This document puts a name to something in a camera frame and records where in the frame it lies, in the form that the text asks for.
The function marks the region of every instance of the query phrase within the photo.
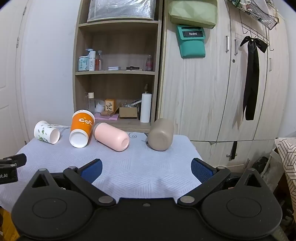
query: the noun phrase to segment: white wall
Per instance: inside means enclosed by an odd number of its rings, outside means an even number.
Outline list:
[[[289,46],[288,93],[278,136],[296,137],[296,12],[283,0],[274,0],[274,4],[285,19]]]
[[[80,0],[31,0],[20,78],[30,139],[35,124],[71,125],[73,44]]]

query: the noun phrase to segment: light green pouch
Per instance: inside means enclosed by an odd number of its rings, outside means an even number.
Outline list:
[[[218,18],[217,0],[172,1],[168,12],[172,23],[212,29]]]

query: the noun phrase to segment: wire basket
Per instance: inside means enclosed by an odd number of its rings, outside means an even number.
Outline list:
[[[279,19],[277,17],[271,16],[263,12],[253,0],[250,0],[249,1],[250,3],[246,5],[242,5],[240,0],[229,0],[229,1],[239,10],[250,15],[252,18],[257,20],[258,22],[260,22],[270,30],[272,30],[273,27],[277,25],[279,22]]]

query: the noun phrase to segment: black bow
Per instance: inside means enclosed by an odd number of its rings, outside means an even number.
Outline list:
[[[246,120],[254,120],[259,88],[259,56],[257,47],[266,52],[267,43],[258,38],[246,36],[240,46],[248,42],[248,66],[246,84],[244,87],[243,113],[246,109]]]

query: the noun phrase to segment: door frame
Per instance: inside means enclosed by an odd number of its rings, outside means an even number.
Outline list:
[[[26,29],[27,19],[29,16],[29,11],[32,6],[33,0],[27,0],[26,10],[22,17],[19,34],[18,34],[18,47],[16,51],[15,57],[15,88],[16,88],[16,96],[17,96],[17,107],[20,116],[20,123],[22,127],[22,132],[25,138],[25,142],[29,143],[30,138],[28,134],[28,129],[26,123],[28,123],[27,113],[27,106],[25,101],[25,94],[24,94],[24,82],[21,81],[20,76],[20,66],[21,66],[21,52],[22,52],[22,40]]]

